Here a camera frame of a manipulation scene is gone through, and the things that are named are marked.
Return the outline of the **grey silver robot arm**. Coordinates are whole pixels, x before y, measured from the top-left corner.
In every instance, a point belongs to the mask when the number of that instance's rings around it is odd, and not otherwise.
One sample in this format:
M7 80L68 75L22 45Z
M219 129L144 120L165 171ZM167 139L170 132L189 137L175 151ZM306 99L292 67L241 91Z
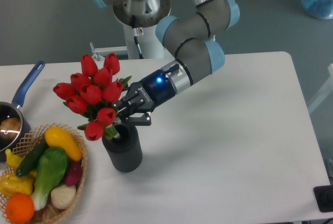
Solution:
M234 0L194 0L196 13L187 20L170 14L170 0L93 0L111 6L123 25L124 47L100 48L129 59L161 59L168 51L173 61L130 85L116 104L117 123L147 126L159 105L188 89L224 65L225 55L215 34L229 29L240 17Z

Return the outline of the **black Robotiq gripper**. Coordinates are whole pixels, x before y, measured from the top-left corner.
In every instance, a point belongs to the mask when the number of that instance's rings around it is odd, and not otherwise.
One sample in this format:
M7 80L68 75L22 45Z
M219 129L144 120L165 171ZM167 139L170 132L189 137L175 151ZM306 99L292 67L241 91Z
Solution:
M150 126L152 112L156 107L175 96L175 89L163 70L156 70L138 82L132 83L114 106L119 114L116 124L127 126ZM125 112L145 112L128 115Z

